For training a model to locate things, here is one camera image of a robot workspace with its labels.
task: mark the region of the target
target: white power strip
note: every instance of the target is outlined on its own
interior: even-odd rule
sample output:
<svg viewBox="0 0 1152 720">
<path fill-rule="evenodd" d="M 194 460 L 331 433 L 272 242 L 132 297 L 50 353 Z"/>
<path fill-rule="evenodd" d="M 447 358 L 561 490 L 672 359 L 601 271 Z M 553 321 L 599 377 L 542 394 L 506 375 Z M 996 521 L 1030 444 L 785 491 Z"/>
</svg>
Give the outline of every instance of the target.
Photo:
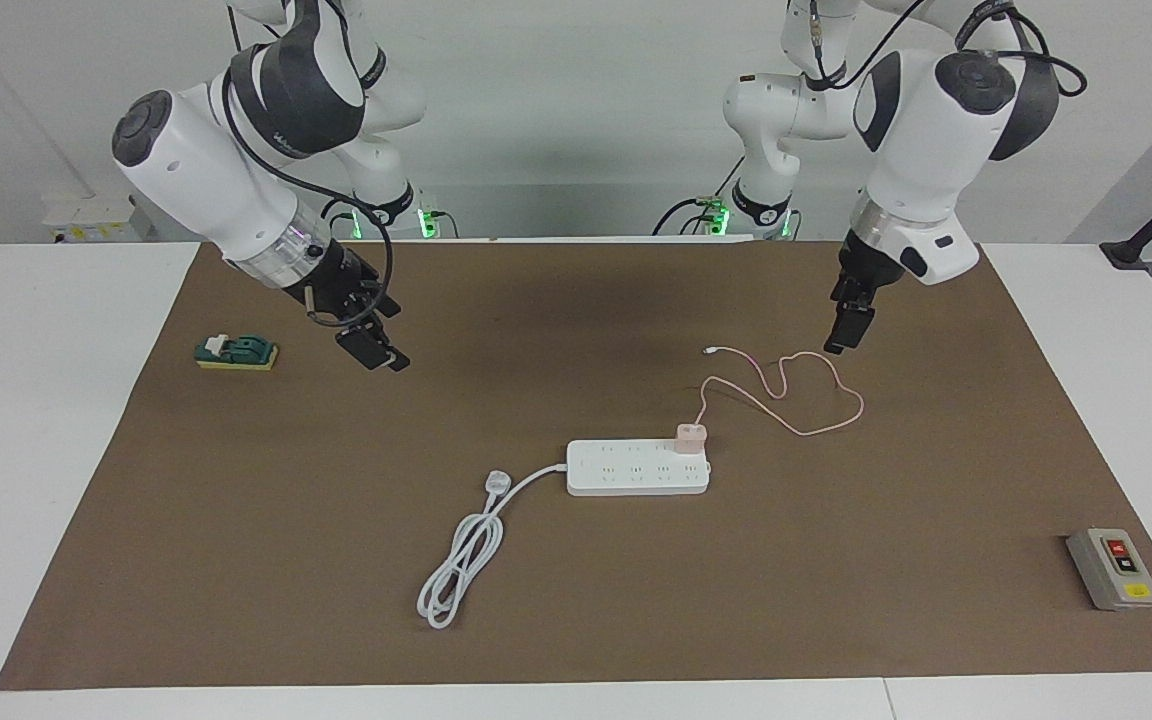
<svg viewBox="0 0 1152 720">
<path fill-rule="evenodd" d="M 673 439 L 579 439 L 567 446 L 567 492 L 576 497 L 699 495 L 708 460 Z"/>
</svg>

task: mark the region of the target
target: white tabletop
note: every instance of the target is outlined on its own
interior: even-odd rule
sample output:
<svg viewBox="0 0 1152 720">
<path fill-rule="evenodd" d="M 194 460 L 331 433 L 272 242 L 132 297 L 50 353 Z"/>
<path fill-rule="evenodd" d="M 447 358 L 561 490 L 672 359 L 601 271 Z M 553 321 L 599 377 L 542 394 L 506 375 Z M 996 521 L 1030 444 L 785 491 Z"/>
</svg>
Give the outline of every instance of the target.
<svg viewBox="0 0 1152 720">
<path fill-rule="evenodd" d="M 196 247 L 0 247 L 0 669 Z M 1152 281 L 987 247 L 1152 533 Z M 0 694 L 0 717 L 1152 717 L 1152 674 Z"/>
</svg>

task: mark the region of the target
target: pink cable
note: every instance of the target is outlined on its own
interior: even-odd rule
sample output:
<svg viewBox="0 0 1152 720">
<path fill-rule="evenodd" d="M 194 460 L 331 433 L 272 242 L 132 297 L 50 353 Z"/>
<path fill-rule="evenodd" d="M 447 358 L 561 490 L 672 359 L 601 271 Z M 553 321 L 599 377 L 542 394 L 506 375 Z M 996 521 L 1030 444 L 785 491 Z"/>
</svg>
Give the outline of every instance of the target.
<svg viewBox="0 0 1152 720">
<path fill-rule="evenodd" d="M 856 410 L 856 414 L 851 416 L 851 419 L 844 420 L 844 423 L 839 423 L 838 425 L 829 425 L 827 429 L 810 430 L 810 432 L 804 432 L 804 430 L 796 429 L 794 427 L 794 425 L 786 423 L 786 420 L 781 418 L 780 415 L 773 414 L 773 411 L 767 406 L 764 406 L 758 400 L 758 397 L 755 397 L 753 395 L 750 395 L 749 392 L 745 392 L 745 388 L 737 386 L 737 384 L 735 382 L 728 381 L 728 379 L 719 378 L 717 376 L 708 376 L 708 378 L 705 378 L 705 382 L 700 384 L 700 414 L 696 415 L 696 422 L 695 422 L 696 425 L 700 424 L 700 419 L 704 419 L 705 410 L 708 410 L 708 401 L 705 400 L 705 389 L 708 387 L 710 382 L 721 382 L 723 384 L 723 386 L 730 387 L 736 392 L 741 393 L 742 396 L 745 396 L 746 400 L 753 402 L 753 404 L 758 406 L 759 409 L 763 410 L 765 414 L 771 415 L 773 419 L 776 419 L 776 423 L 785 425 L 785 429 L 790 430 L 791 433 L 798 437 L 812 437 L 832 432 L 832 430 L 846 429 L 847 425 L 850 425 L 856 420 L 858 420 L 861 416 L 864 415 L 865 412 L 865 399 L 858 392 L 842 384 L 842 378 L 838 377 L 838 369 L 833 366 L 833 361 L 828 359 L 828 357 L 824 355 L 819 355 L 817 353 L 799 353 L 797 355 L 781 357 L 781 359 L 776 362 L 776 365 L 778 367 L 781 369 L 781 384 L 785 386 L 785 389 L 782 389 L 780 393 L 775 393 L 772 392 L 772 386 L 767 384 L 767 376 L 763 373 L 763 367 L 759 366 L 758 361 L 755 359 L 755 357 L 751 357 L 749 354 L 742 353 L 741 350 L 736 350 L 736 348 L 733 347 L 705 348 L 705 355 L 713 355 L 714 353 L 719 351 L 735 353 L 736 355 L 744 357 L 745 361 L 749 361 L 749 364 L 753 365 L 755 370 L 758 370 L 758 377 L 760 381 L 763 381 L 763 388 L 767 392 L 767 395 L 772 397 L 772 400 L 785 400 L 786 396 L 788 396 L 788 393 L 790 393 L 790 379 L 788 379 L 785 374 L 785 364 L 793 363 L 793 361 L 796 361 L 799 357 L 804 356 L 814 357 L 816 359 L 821 361 L 824 364 L 829 366 L 829 372 L 833 373 L 833 386 L 841 389 L 842 392 L 846 392 L 847 395 L 856 397 L 856 400 L 861 402 L 861 407 L 858 410 Z"/>
</svg>

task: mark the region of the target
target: brown surface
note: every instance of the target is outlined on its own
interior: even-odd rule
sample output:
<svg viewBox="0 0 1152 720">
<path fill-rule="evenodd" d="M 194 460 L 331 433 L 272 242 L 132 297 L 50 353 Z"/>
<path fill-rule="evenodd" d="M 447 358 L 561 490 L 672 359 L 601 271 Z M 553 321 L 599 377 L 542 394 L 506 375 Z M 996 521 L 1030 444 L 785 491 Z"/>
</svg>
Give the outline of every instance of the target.
<svg viewBox="0 0 1152 720">
<path fill-rule="evenodd" d="M 987 265 L 881 293 L 840 363 L 858 425 L 798 439 L 718 397 L 706 495 L 540 480 L 454 628 L 416 615 L 490 469 L 755 381 L 705 346 L 819 347 L 835 251 L 401 247 L 394 376 L 205 249 L 0 689 L 1152 670 L 1152 611 L 1092 611 L 1059 536 L 1128 528 L 1151 569 L 1152 543 Z M 274 373 L 202 372 L 217 332 L 273 338 Z M 791 418 L 850 412 L 823 367 L 791 379 Z"/>
</svg>

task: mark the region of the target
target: coiled white cable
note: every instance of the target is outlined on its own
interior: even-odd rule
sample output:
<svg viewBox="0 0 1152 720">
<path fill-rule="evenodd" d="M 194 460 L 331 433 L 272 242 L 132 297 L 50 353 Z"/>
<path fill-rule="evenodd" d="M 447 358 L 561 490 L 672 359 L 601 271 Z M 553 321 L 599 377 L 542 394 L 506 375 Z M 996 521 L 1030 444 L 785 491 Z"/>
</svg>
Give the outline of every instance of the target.
<svg viewBox="0 0 1152 720">
<path fill-rule="evenodd" d="M 509 475 L 500 470 L 493 470 L 488 475 L 488 501 L 483 506 L 483 511 L 461 520 L 456 533 L 452 535 L 452 551 L 447 553 L 447 560 L 425 579 L 425 588 L 420 589 L 420 596 L 416 598 L 416 612 L 429 621 L 430 628 L 442 630 L 456 620 L 461 602 L 465 600 L 465 593 L 470 592 L 470 583 L 492 561 L 505 538 L 505 523 L 500 520 L 500 511 L 505 506 L 522 488 L 545 475 L 566 471 L 567 465 L 550 465 L 544 470 L 536 470 L 513 490 L 509 488 Z"/>
</svg>

